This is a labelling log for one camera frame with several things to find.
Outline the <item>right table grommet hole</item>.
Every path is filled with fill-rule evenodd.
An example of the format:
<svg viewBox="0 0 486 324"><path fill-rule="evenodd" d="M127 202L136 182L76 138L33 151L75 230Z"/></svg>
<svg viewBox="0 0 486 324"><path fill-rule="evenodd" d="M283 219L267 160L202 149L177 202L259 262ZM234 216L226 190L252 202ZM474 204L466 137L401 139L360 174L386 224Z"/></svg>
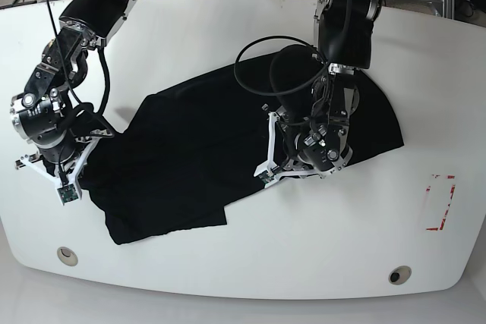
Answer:
<svg viewBox="0 0 486 324"><path fill-rule="evenodd" d="M409 280L412 275L412 269L409 266L399 266L395 268L388 276L391 285L402 285Z"/></svg>

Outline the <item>left table grommet hole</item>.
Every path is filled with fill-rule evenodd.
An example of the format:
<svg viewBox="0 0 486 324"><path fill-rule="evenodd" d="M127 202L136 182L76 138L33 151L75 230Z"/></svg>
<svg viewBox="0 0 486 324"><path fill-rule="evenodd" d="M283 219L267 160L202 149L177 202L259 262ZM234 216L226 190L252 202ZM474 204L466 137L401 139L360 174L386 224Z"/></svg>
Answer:
<svg viewBox="0 0 486 324"><path fill-rule="evenodd" d="M66 266L74 267L78 264L78 257L76 253L67 247L58 248L56 253L59 260Z"/></svg>

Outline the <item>table grommet hole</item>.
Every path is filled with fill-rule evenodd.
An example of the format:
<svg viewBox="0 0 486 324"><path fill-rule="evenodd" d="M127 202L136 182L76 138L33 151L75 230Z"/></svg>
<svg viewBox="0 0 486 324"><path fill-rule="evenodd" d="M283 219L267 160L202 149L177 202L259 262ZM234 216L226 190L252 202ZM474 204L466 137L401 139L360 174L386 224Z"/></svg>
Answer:
<svg viewBox="0 0 486 324"><path fill-rule="evenodd" d="M402 285L409 280L412 275L412 269L409 266L399 266L395 268L388 276L391 285Z"/></svg>
<svg viewBox="0 0 486 324"><path fill-rule="evenodd" d="M74 267L78 264L78 257L76 253L67 247L58 248L56 253L59 260L66 266Z"/></svg>

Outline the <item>black t-shirt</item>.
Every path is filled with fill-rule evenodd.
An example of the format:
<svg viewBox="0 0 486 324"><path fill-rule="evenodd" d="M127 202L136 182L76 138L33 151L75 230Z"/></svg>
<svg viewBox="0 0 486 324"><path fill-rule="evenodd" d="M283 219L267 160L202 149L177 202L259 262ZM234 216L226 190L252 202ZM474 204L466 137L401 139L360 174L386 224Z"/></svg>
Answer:
<svg viewBox="0 0 486 324"><path fill-rule="evenodd" d="M244 81L271 89L277 77L306 81L318 63L300 45L240 62ZM404 146L390 101L366 74L352 115L349 166ZM174 231L220 226L225 207L265 189L254 171L267 158L275 97L239 86L234 65L147 96L127 129L99 141L78 178L117 245Z"/></svg>

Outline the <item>red tape rectangle marking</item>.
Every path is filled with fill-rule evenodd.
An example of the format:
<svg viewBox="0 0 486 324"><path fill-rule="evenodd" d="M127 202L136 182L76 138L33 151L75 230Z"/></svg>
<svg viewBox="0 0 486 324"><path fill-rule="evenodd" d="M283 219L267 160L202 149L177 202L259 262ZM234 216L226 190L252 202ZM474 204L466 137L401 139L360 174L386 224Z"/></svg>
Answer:
<svg viewBox="0 0 486 324"><path fill-rule="evenodd" d="M455 175L431 176L426 188L421 215L421 225L426 231L443 230L455 188Z"/></svg>

